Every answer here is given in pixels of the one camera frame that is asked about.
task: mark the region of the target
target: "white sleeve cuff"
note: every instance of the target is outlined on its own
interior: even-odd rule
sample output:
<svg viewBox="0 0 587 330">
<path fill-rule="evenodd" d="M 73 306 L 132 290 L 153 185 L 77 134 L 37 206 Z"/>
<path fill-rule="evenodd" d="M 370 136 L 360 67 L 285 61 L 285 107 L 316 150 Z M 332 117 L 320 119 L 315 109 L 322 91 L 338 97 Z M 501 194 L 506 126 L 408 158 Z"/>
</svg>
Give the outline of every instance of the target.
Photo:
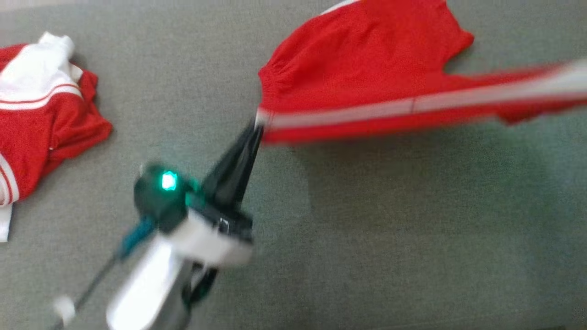
<svg viewBox="0 0 587 330">
<path fill-rule="evenodd" d="M 12 204 L 0 207 L 0 243 L 8 242 Z"/>
<path fill-rule="evenodd" d="M 73 51 L 75 49 L 75 45 L 73 41 L 68 36 L 55 36 L 49 32 L 43 33 L 41 38 L 39 39 L 39 43 L 46 43 L 53 45 L 53 47 L 59 47 L 65 51 L 67 54 L 67 58 L 70 59 L 73 56 Z"/>
</svg>

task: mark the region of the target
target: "white stripe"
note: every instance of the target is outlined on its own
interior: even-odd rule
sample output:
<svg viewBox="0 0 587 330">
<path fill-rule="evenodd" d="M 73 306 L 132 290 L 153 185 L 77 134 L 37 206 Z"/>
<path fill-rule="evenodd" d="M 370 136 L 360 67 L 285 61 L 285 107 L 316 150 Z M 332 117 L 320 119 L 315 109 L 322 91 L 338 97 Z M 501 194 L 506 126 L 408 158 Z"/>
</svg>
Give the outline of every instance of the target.
<svg viewBox="0 0 587 330">
<path fill-rule="evenodd" d="M 320 15 L 324 15 L 326 13 L 335 11 L 335 10 L 337 10 L 339 8 L 344 7 L 344 6 L 348 6 L 350 4 L 354 4 L 355 2 L 357 2 L 357 0 L 343 0 L 343 1 L 339 2 L 338 4 L 336 4 L 336 5 L 328 8 L 327 10 L 323 11 Z"/>
<path fill-rule="evenodd" d="M 10 190 L 8 190 L 8 182 L 2 175 L 2 169 L 0 169 L 0 209 L 10 204 Z"/>
<path fill-rule="evenodd" d="M 587 60 L 572 62 L 551 75 L 524 82 L 456 90 L 345 109 L 280 114 L 259 108 L 258 119 L 266 121 L 268 129 L 315 127 L 393 118 L 414 112 L 432 112 L 542 98 L 553 101 L 587 100 Z"/>
<path fill-rule="evenodd" d="M 40 107 L 44 107 L 51 98 L 58 93 L 70 93 L 75 94 L 79 97 L 82 97 L 82 93 L 79 91 L 77 87 L 74 86 L 60 86 L 56 89 L 53 89 L 47 96 L 43 99 L 35 101 L 35 102 L 25 102 L 25 103 L 3 103 L 0 102 L 0 110 L 33 110 L 38 109 Z"/>
<path fill-rule="evenodd" d="M 565 65 L 553 75 L 530 81 L 420 96 L 416 99 L 414 110 L 428 112 L 542 97 L 572 100 L 585 98 L 585 95 L 576 95 L 585 92 L 587 92 L 587 60 L 580 60 Z"/>
<path fill-rule="evenodd" d="M 6 159 L 4 158 L 4 156 L 1 153 L 0 153 L 0 168 L 2 168 L 4 175 L 6 175 L 6 178 L 8 179 L 7 188 L 9 188 L 10 191 L 12 192 L 12 200 L 10 200 L 10 195 L 7 194 L 4 198 L 4 204 L 0 205 L 0 206 L 4 206 L 6 204 L 13 203 L 13 202 L 17 201 L 21 195 L 18 191 L 18 185 L 16 184 L 16 178 L 14 177 L 14 172 L 12 171 L 10 164 L 8 164 L 8 162 L 6 161 Z"/>
<path fill-rule="evenodd" d="M 272 129 L 312 127 L 404 116 L 412 112 L 413 103 L 414 99 L 402 99 L 341 110 L 321 110 L 320 112 L 312 112 L 304 115 L 299 113 L 287 115 L 274 114 L 273 118 L 269 118 L 269 127 Z"/>
<path fill-rule="evenodd" d="M 41 100 L 57 86 L 77 86 L 80 70 L 69 63 L 73 50 L 68 36 L 48 32 L 39 43 L 24 46 L 0 72 L 0 102 Z"/>
</svg>

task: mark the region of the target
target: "green led light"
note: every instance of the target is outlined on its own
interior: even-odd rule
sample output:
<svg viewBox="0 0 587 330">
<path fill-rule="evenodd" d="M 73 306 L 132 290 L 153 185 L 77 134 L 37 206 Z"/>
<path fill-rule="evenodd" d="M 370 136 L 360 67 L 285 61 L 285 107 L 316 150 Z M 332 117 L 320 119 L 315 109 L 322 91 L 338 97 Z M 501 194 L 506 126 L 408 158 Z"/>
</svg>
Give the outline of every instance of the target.
<svg viewBox="0 0 587 330">
<path fill-rule="evenodd" d="M 177 174 L 172 171 L 163 173 L 161 177 L 161 188 L 169 191 L 177 188 Z"/>
</svg>

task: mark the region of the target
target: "red fabric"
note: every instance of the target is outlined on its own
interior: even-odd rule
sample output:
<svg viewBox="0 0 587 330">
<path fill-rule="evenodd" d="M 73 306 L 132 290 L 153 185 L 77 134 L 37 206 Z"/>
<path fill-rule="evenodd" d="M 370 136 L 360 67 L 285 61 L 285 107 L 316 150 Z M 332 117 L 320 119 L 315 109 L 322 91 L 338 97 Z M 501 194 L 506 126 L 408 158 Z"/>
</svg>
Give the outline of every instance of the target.
<svg viewBox="0 0 587 330">
<path fill-rule="evenodd" d="M 469 47 L 444 0 L 361 0 L 317 16 L 283 41 L 259 71 L 269 115 L 266 142 L 297 142 L 422 129 L 499 116 L 510 123 L 585 103 L 534 97 L 491 105 L 450 107 L 433 112 L 337 124 L 272 127 L 273 117 L 338 111 L 368 104 L 498 86 L 556 74 L 558 66 L 466 78 L 443 67 Z"/>
<path fill-rule="evenodd" d="M 23 47 L 0 49 L 0 72 Z M 84 70 L 78 81 L 83 97 L 57 93 L 34 109 L 27 105 L 37 100 L 5 102 L 0 90 L 0 190 L 3 184 L 8 188 L 0 206 L 26 198 L 64 159 L 76 157 L 108 137 L 112 125 L 93 103 L 96 84 L 97 76 Z M 22 105 L 24 110 L 14 109 L 15 105 Z M 11 184 L 10 176 L 16 185 Z"/>
<path fill-rule="evenodd" d="M 102 118 L 94 98 L 98 77 L 84 70 L 77 82 L 83 99 L 69 95 L 55 96 L 48 110 L 55 113 L 52 127 L 51 151 L 43 176 L 66 159 L 77 157 L 95 144 L 108 138 L 112 124 Z"/>
</svg>

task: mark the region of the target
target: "cable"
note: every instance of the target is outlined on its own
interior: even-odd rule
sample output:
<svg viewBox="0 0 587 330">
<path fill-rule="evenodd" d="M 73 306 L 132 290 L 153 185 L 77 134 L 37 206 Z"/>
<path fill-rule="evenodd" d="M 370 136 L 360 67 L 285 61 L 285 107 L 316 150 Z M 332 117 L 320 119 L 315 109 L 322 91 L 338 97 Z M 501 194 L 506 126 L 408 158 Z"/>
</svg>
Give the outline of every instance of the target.
<svg viewBox="0 0 587 330">
<path fill-rule="evenodd" d="M 110 259 L 108 259 L 105 265 L 102 266 L 102 269 L 100 269 L 100 271 L 96 274 L 90 285 L 87 286 L 86 290 L 82 293 L 82 295 L 79 297 L 79 299 L 77 299 L 77 301 L 73 305 L 76 312 L 80 311 L 83 308 L 83 306 L 86 304 L 88 298 L 90 298 L 91 294 L 94 292 L 98 284 L 100 284 L 100 282 L 102 282 L 102 280 L 104 279 L 104 277 L 106 277 L 108 272 L 112 270 L 112 268 L 114 267 L 114 265 L 116 265 L 116 262 L 119 260 L 119 258 L 119 254 L 115 253 L 112 255 L 112 257 L 110 257 Z M 55 323 L 55 325 L 51 329 L 61 330 L 64 327 L 65 324 L 61 319 L 59 320 L 59 322 Z"/>
<path fill-rule="evenodd" d="M 68 317 L 65 313 L 60 313 L 59 322 L 55 323 L 51 330 L 62 330 L 65 328 L 66 323 L 69 323 L 71 319 L 84 307 L 87 300 L 90 298 L 96 287 L 102 282 L 106 275 L 114 268 L 118 261 L 126 259 L 134 249 L 147 238 L 155 229 L 155 223 L 149 218 L 142 218 L 139 224 L 127 235 L 124 236 L 120 244 L 119 249 L 106 261 L 105 265 L 102 266 L 100 271 L 94 276 L 94 279 L 87 286 L 86 290 L 73 304 L 73 310 L 71 306 L 67 306 Z"/>
</svg>

